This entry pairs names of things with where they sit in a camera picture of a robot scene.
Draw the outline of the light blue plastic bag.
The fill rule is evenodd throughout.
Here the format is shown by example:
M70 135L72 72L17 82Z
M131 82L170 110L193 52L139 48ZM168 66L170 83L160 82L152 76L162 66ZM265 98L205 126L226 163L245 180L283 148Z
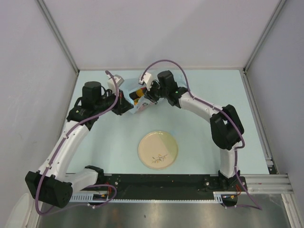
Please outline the light blue plastic bag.
M164 82L161 82L160 79L154 79L159 81L160 84L164 84ZM138 112L141 112L145 110L148 106L155 105L155 103L151 102L150 100L146 99L144 96L139 98L139 102L137 105L134 105L134 101L129 97L129 94L137 91L138 89L143 89L145 90L146 87L145 85L139 85L138 80L136 78L130 78L126 79L121 86L121 90L124 93L124 97L126 100L130 103L130 110L128 112L135 114Z

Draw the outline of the round beige ceramic plate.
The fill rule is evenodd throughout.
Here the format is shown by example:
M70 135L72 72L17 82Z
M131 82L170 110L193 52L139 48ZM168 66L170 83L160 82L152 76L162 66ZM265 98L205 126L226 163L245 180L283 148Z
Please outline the round beige ceramic plate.
M153 170L164 170L174 164L178 153L179 147L176 139L165 131L148 133L138 145L140 161Z

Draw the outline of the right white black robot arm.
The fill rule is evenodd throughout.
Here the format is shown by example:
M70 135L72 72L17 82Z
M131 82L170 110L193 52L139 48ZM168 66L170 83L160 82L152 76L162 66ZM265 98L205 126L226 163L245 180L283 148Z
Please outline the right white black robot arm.
M220 150L218 183L212 186L209 180L204 185L209 189L231 190L240 179L237 150L245 143L242 137L244 127L232 105L218 107L191 94L188 86L179 86L171 71L163 71L157 79L149 73L140 76L139 84L146 87L145 98L153 103L164 98L171 106L188 110L210 124L211 138Z

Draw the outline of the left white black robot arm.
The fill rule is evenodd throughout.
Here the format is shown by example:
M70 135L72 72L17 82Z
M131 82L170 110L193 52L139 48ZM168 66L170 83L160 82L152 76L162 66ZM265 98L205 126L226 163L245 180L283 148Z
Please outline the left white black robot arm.
M35 206L44 202L52 207L64 208L73 193L83 189L106 188L104 170L93 165L66 177L67 168L80 143L98 118L117 109L122 97L119 86L123 80L114 77L107 81L108 89L96 81L86 82L81 97L70 110L66 125L51 154L36 172L29 171L25 182L35 200Z

